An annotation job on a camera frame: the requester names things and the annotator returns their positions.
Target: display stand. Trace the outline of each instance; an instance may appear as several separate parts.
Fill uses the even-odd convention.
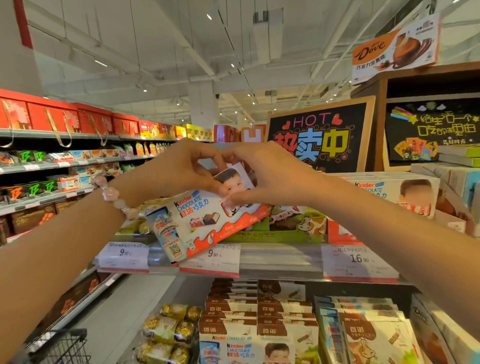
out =
[[[409,170],[409,163],[391,164],[385,154],[387,104],[478,97],[479,81],[480,62],[469,62],[384,72],[354,89],[352,98],[376,96],[366,170]]]

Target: ceiling light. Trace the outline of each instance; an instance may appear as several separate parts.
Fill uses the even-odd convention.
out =
[[[100,62],[100,61],[95,60],[95,62],[97,62],[98,64],[101,64],[101,65],[104,66],[104,67],[108,67],[106,64],[104,64],[104,63],[102,63],[102,62]]]

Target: floor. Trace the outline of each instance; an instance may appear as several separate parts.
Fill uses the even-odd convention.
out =
[[[111,287],[76,323],[87,329],[91,364],[115,364],[175,277],[130,275]]]

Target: ceiling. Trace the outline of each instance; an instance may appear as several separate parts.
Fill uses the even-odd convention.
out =
[[[262,123],[274,110],[348,98],[351,49],[374,38],[395,16],[401,27],[426,15],[431,1],[24,4],[45,96],[176,123],[190,117],[188,83],[212,80],[219,122],[235,124],[242,114]],[[253,15],[280,8],[281,56],[260,64]],[[443,16],[440,62],[479,60],[480,1],[437,0],[436,12]]]

